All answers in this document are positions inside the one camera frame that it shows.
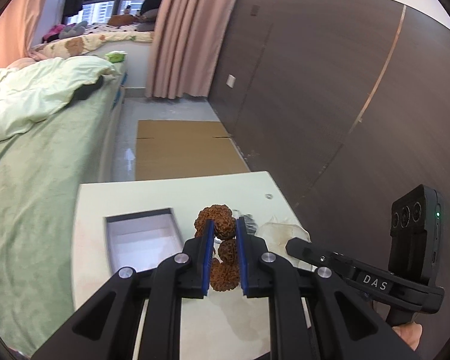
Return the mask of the person's right hand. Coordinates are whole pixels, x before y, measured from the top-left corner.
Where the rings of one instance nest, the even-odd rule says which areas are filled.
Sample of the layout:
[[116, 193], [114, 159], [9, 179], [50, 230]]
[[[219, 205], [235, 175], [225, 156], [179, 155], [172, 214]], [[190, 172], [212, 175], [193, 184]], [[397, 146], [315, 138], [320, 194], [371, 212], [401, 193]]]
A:
[[394, 326], [392, 329], [411, 347], [412, 350], [417, 350], [423, 334], [423, 327], [421, 324], [417, 322], [408, 322]]

